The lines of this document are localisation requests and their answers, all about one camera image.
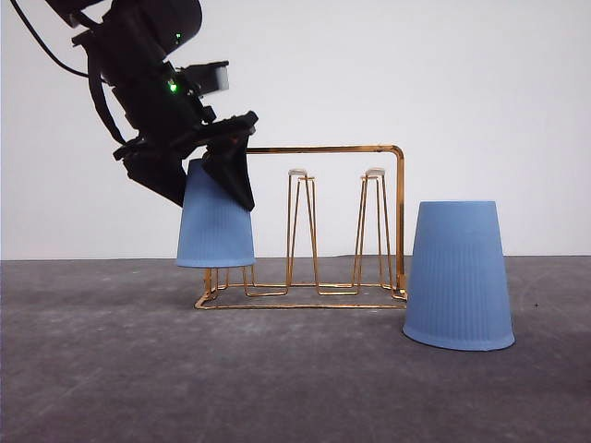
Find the blue plastic cup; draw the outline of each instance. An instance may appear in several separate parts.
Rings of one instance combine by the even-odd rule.
[[[424,201],[403,332],[462,351],[515,342],[494,201]]]
[[[255,263],[250,212],[201,167],[189,162],[176,264],[232,268]]]

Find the upside-down cup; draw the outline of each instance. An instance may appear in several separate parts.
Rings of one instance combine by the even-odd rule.
[[[511,346],[507,276],[494,201],[424,201],[403,332],[462,351]]]
[[[236,203],[201,167],[188,166],[176,264],[232,268],[255,263],[250,212]]]

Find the ribbed cup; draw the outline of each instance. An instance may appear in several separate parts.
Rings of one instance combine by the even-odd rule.
[[[255,262],[250,212],[236,203],[201,167],[188,166],[176,264],[230,268]]]
[[[403,332],[441,348],[514,343],[494,201],[420,204]]]

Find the metal wire frame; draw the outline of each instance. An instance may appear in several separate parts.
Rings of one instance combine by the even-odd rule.
[[[279,154],[279,153],[349,153],[349,152],[390,152],[396,156],[396,282],[393,284],[392,277],[392,254],[390,250],[390,231],[387,214],[387,197],[386,185],[384,179],[384,172],[381,169],[370,169],[362,176],[361,199],[359,203],[359,216],[357,221],[357,236],[356,236],[356,253],[354,258],[354,266],[352,270],[352,280],[348,283],[325,283],[320,282],[319,266],[318,266],[318,245],[316,236],[316,186],[314,177],[308,176],[304,170],[291,170],[289,172],[288,185],[288,226],[286,236],[286,255],[285,255],[285,281],[283,283],[264,283],[257,282],[254,267],[250,267],[250,279],[247,277],[246,267],[242,268],[242,282],[231,283],[229,280],[229,269],[226,269],[225,283],[219,283],[218,269],[205,269],[204,283],[205,292],[200,299],[195,303],[197,309],[272,309],[272,308],[405,308],[405,304],[396,305],[370,305],[370,304],[278,304],[278,305],[205,305],[206,303],[215,300],[218,297],[219,291],[233,286],[242,286],[245,295],[249,297],[286,295],[290,287],[315,287],[320,295],[356,295],[359,294],[361,286],[381,287],[389,290],[392,299],[396,301],[406,300],[405,291],[405,275],[404,275],[404,155],[400,148],[388,145],[368,145],[368,146],[341,146],[341,147],[293,147],[293,148],[250,148],[247,150],[248,154]],[[297,188],[295,197],[294,222],[292,224],[292,182],[293,178],[297,177]],[[380,282],[378,283],[363,283],[362,282],[362,256],[363,256],[363,239],[365,233],[365,218],[368,182],[375,180],[376,199],[378,204],[378,242],[379,242],[379,267],[380,267]],[[296,223],[297,211],[299,203],[299,193],[301,183],[305,184],[307,204],[308,204],[308,224],[310,229],[310,237],[312,240],[312,256],[314,265],[314,281],[313,282],[295,282],[293,281],[294,269],[294,249],[296,239]],[[389,282],[385,282],[383,278],[383,264],[381,252],[381,230],[380,230],[380,187],[382,191],[384,221],[386,230],[386,245],[388,258],[388,273]],[[215,284],[213,284],[212,274],[215,275]],[[276,292],[258,292],[253,293],[248,288],[280,288],[281,291]],[[353,288],[355,291],[322,291],[320,288]]]

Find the gold wire rack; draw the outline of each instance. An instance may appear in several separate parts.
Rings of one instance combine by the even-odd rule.
[[[254,266],[242,267],[242,281],[230,282],[229,269],[225,270],[223,282],[220,282],[220,271],[218,269],[205,269],[204,271],[204,292],[195,303],[197,309],[286,309],[286,308],[390,308],[402,309],[406,307],[406,278],[404,275],[404,155],[400,148],[394,145],[366,145],[366,146],[337,146],[337,147],[289,147],[289,148],[249,148],[247,154],[314,154],[314,153],[354,153],[354,152],[390,152],[396,158],[396,202],[395,202],[395,224],[396,224],[396,247],[395,247],[395,278],[392,275],[392,254],[390,250],[390,229],[387,213],[387,189],[384,179],[385,172],[381,169],[367,170],[361,177],[361,198],[359,201],[359,216],[357,220],[356,251],[354,255],[354,266],[349,282],[321,282],[319,276],[318,247],[316,236],[316,185],[314,177],[308,176],[305,170],[291,170],[289,172],[288,185],[288,223],[285,255],[285,278],[282,282],[269,283],[259,282]],[[295,207],[292,214],[292,190],[293,179],[296,178]],[[378,260],[380,280],[377,282],[362,282],[362,259],[363,239],[365,231],[366,205],[369,182],[376,182],[376,200],[378,211]],[[310,238],[312,241],[312,263],[314,269],[314,281],[293,281],[294,271],[294,249],[296,242],[296,222],[298,201],[301,185],[304,185],[307,198],[308,224]],[[381,250],[380,233],[380,200],[383,205],[383,216],[385,220],[386,237],[386,265],[384,272]],[[221,291],[231,287],[242,287],[247,297],[273,297],[287,295],[290,288],[308,287],[314,288],[321,296],[326,295],[353,295],[360,296],[362,287],[376,287],[385,290],[390,296],[388,304],[363,304],[363,303],[312,303],[312,304],[264,304],[264,305],[216,305],[213,303]]]

